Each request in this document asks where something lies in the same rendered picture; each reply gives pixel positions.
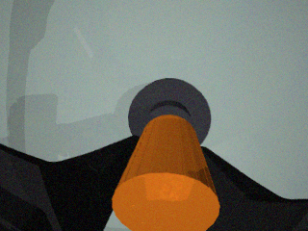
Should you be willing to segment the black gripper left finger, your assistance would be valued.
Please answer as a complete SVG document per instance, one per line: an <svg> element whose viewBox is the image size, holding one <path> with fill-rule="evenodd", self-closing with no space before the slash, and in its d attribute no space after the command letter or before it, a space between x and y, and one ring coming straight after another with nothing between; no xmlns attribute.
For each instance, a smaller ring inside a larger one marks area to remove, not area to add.
<svg viewBox="0 0 308 231"><path fill-rule="evenodd" d="M54 231L104 231L140 136L80 157L43 161L0 143L0 186L42 209Z"/></svg>

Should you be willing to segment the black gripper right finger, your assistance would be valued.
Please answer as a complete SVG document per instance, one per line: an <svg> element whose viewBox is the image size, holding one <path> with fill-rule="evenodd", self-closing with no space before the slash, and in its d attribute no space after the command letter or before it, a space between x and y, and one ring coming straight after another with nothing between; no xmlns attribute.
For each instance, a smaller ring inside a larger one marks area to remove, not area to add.
<svg viewBox="0 0 308 231"><path fill-rule="evenodd" d="M207 231L308 230L308 199L276 195L208 147L200 147L219 203L219 215Z"/></svg>

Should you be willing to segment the orange tapered knob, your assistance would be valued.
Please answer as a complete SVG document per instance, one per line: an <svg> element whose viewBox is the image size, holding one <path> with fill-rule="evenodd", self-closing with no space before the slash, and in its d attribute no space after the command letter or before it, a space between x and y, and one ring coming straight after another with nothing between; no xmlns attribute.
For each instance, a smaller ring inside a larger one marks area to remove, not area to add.
<svg viewBox="0 0 308 231"><path fill-rule="evenodd" d="M197 134L177 115L150 120L118 184L113 211L132 231L207 231L219 215Z"/></svg>

